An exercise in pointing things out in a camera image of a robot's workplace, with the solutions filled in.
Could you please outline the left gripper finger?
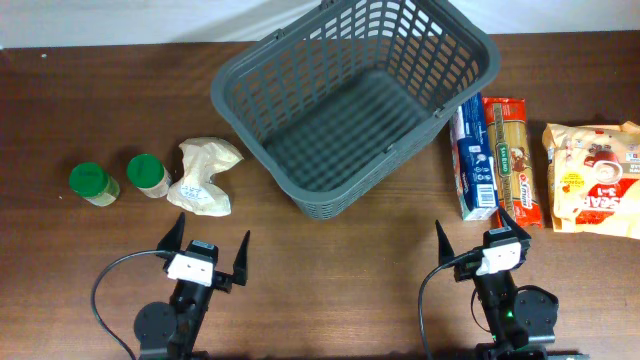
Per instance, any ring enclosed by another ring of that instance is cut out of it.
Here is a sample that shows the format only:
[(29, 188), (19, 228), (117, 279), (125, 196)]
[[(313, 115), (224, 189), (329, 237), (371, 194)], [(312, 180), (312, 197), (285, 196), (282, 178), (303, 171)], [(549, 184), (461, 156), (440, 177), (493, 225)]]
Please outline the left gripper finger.
[(244, 235), (233, 263), (233, 283), (245, 286), (248, 280), (248, 246), (250, 242), (250, 231)]
[(185, 227), (185, 213), (181, 212), (175, 225), (169, 232), (159, 241), (157, 250), (178, 252), (181, 250), (181, 244)]

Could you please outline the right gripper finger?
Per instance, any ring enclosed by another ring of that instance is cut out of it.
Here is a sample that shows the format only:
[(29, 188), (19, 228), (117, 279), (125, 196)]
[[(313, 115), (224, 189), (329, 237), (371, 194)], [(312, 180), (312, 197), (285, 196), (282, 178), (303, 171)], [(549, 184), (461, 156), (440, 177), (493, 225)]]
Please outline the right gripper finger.
[(498, 219), (502, 227), (509, 227), (521, 241), (531, 241), (531, 236), (509, 215), (509, 213), (503, 208), (498, 208)]
[(455, 253), (441, 223), (438, 220), (435, 221), (435, 226), (438, 240), (438, 264), (442, 266), (451, 262), (455, 258)]

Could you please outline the red spaghetti packet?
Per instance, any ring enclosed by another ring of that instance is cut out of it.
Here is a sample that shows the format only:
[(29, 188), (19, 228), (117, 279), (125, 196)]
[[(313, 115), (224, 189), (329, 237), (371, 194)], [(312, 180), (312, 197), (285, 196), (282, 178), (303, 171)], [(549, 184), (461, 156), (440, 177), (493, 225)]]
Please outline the red spaghetti packet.
[(483, 97), (489, 145), (494, 155), (500, 206), (519, 226), (543, 225), (527, 132), (524, 99)]

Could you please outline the beige coffee mix bag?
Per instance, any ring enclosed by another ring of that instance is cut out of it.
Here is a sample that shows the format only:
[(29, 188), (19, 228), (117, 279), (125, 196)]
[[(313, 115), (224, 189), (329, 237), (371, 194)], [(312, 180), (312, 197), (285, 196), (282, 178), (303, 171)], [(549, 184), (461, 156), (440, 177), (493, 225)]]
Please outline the beige coffee mix bag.
[(553, 230), (639, 238), (639, 126), (549, 123), (548, 154)]

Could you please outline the grey plastic basket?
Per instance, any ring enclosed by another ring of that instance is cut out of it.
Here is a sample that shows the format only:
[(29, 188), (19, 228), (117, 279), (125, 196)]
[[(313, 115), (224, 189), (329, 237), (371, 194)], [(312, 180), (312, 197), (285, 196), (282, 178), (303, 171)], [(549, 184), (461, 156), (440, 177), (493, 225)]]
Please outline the grey plastic basket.
[(308, 217), (333, 218), (494, 81), (496, 43), (443, 0), (324, 1), (226, 62), (217, 112)]

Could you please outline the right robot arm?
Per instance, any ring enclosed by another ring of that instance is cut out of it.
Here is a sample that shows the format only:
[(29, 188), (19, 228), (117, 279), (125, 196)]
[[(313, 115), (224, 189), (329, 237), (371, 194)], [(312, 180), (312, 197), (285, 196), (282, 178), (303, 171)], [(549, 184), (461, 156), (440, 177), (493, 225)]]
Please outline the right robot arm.
[(436, 223), (438, 267), (454, 270), (457, 282), (474, 283), (472, 298), (481, 303), (490, 343), (474, 350), (477, 359), (545, 359), (546, 344), (555, 341), (558, 298), (534, 285), (518, 287), (512, 272), (526, 261), (531, 236), (503, 208), (501, 226), (483, 234), (483, 244), (456, 255), (440, 223)]

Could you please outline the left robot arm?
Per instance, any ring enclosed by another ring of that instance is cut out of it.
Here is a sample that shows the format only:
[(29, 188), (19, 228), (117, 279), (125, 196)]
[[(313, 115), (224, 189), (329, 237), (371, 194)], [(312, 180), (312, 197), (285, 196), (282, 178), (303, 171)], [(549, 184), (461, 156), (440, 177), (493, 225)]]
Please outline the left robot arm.
[(246, 233), (228, 274), (216, 269), (219, 249), (199, 240), (181, 248), (186, 216), (180, 214), (175, 225), (159, 241), (163, 270), (176, 282), (168, 302), (152, 302), (137, 314), (133, 329), (140, 343), (142, 359), (209, 359), (206, 351), (194, 349), (214, 292), (229, 293), (235, 285), (248, 280), (248, 245)]

